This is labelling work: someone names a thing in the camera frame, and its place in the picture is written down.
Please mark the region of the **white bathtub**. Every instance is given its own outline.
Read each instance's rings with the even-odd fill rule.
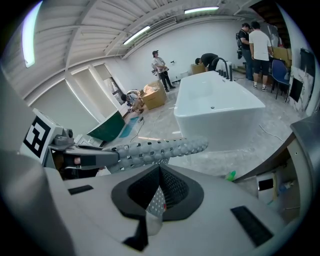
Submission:
[[[210,71],[181,80],[174,116],[183,137],[206,137],[207,151],[232,151],[246,148],[265,107],[237,82]]]

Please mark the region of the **fluorescent light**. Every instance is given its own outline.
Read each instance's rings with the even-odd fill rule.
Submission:
[[[24,18],[22,28],[22,50],[25,66],[35,64],[34,36],[37,15],[43,1],[39,2]]]
[[[185,10],[184,14],[191,14],[191,13],[200,12],[200,11],[214,11],[218,9],[219,9],[219,6],[200,7],[200,8]]]
[[[149,26],[146,26],[145,28],[139,30],[137,33],[135,33],[134,35],[132,35],[127,41],[125,41],[123,44],[127,45],[129,44],[133,39],[135,39],[137,36],[141,35],[143,32],[147,31],[148,29],[150,29]]]

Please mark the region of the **bathtub faucet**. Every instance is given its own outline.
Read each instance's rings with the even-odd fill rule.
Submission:
[[[224,62],[224,64],[225,64],[225,72],[226,72],[226,79],[229,79],[227,62],[226,62],[223,58],[221,58],[221,57],[215,58],[215,59],[212,61],[211,66],[215,66],[215,64],[216,64],[219,60],[222,60],[222,61]]]

